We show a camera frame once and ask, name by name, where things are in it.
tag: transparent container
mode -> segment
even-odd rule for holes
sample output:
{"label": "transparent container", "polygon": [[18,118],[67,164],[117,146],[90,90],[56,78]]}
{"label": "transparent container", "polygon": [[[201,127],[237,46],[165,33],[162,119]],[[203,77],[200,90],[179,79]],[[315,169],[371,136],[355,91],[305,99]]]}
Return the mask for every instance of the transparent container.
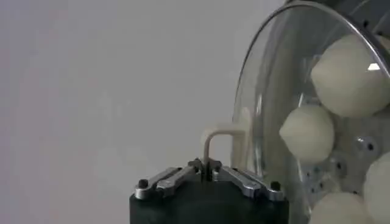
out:
{"label": "transparent container", "polygon": [[[352,37],[355,58],[341,61],[389,82],[389,55],[370,32],[334,10],[313,2],[287,4],[263,24],[250,45],[236,90],[233,123],[242,108],[252,116],[252,139],[246,166],[269,180],[282,183],[290,201],[290,223],[308,223],[315,203],[333,191],[362,194],[364,176],[378,157],[390,149],[387,109],[364,118],[329,112],[335,126],[330,156],[305,164],[292,156],[279,135],[288,114],[302,105],[322,105],[311,72],[336,41]],[[233,138],[232,166],[242,164],[243,149]]]}

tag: metal linkage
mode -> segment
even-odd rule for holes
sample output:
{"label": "metal linkage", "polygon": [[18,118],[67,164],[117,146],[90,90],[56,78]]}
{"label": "metal linkage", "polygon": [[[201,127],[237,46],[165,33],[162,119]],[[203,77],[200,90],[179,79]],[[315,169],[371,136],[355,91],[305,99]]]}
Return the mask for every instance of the metal linkage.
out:
{"label": "metal linkage", "polygon": [[163,197],[171,196],[175,190],[186,180],[189,180],[196,175],[196,168],[193,166],[186,166],[181,171],[175,173],[173,176],[160,180],[157,183],[157,191],[163,194]]}
{"label": "metal linkage", "polygon": [[138,184],[135,186],[134,196],[137,199],[142,199],[142,200],[148,199],[151,196],[151,193],[153,193],[153,191],[155,190],[156,185],[160,180],[165,179],[173,175],[174,173],[177,173],[178,171],[179,171],[178,168],[170,167],[165,171],[152,177],[149,180],[145,180],[145,179],[140,180]]}
{"label": "metal linkage", "polygon": [[231,181],[241,189],[241,192],[250,198],[264,195],[271,201],[283,201],[285,194],[279,182],[267,184],[262,178],[248,170],[236,170],[222,166],[218,178],[224,181]]}

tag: white ball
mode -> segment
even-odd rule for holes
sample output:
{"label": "white ball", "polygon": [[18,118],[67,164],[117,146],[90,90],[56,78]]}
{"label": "white ball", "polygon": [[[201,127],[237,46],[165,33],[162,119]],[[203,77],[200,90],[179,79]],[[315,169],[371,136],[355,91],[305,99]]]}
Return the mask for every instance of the white ball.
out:
{"label": "white ball", "polygon": [[307,163],[325,160],[333,148],[335,132],[328,113],[319,106],[293,110],[282,125],[280,136],[298,159]]}
{"label": "white ball", "polygon": [[373,224],[363,200],[350,193],[331,193],[311,212],[309,224]]}
{"label": "white ball", "polygon": [[390,223],[390,152],[372,163],[364,183],[364,202],[376,224]]}
{"label": "white ball", "polygon": [[[390,41],[378,37],[387,50]],[[361,40],[348,35],[334,42],[311,71],[322,104],[342,117],[364,117],[390,103],[390,80]]]}

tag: curved rim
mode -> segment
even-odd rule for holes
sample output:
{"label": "curved rim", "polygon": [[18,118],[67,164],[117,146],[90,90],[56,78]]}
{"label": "curved rim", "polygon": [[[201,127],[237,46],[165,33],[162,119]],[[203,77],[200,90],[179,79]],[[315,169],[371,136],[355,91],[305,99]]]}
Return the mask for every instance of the curved rim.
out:
{"label": "curved rim", "polygon": [[382,71],[385,72],[388,78],[390,78],[390,69],[387,65],[390,65],[390,55],[388,52],[383,48],[383,46],[380,44],[380,42],[365,28],[361,27],[359,24],[355,23],[350,19],[348,16],[341,15],[336,10],[333,10],[326,5],[316,3],[316,2],[309,2],[309,1],[295,1],[292,3],[285,4],[284,6],[280,7],[276,11],[274,11],[268,18],[265,20],[265,22],[260,26],[259,30],[255,34],[255,36],[252,38],[252,41],[249,45],[249,48],[247,50],[243,66],[241,67],[241,72],[239,74],[238,78],[238,84],[236,88],[236,94],[235,94],[235,105],[237,103],[237,97],[238,97],[238,88],[241,83],[241,77],[243,76],[243,71],[247,62],[247,59],[249,57],[250,52],[252,51],[252,48],[255,44],[255,42],[258,39],[259,34],[261,31],[264,30],[264,28],[269,24],[269,22],[274,19],[277,15],[281,14],[282,12],[296,7],[310,7],[314,9],[318,9],[320,11],[323,11],[330,16],[332,16],[334,19],[338,20],[341,24],[345,25],[352,33],[358,36],[358,38],[364,43],[364,45],[369,49],[371,53],[373,53],[375,61],[379,64],[379,67]]}

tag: white wall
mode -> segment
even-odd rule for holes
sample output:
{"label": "white wall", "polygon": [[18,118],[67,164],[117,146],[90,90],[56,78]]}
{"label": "white wall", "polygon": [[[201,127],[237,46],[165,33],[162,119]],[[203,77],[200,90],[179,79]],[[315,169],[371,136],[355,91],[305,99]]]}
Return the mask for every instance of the white wall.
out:
{"label": "white wall", "polygon": [[[282,2],[0,1],[0,223],[128,223],[137,180],[201,156],[202,130],[231,119]],[[229,139],[214,145],[229,163]]]}

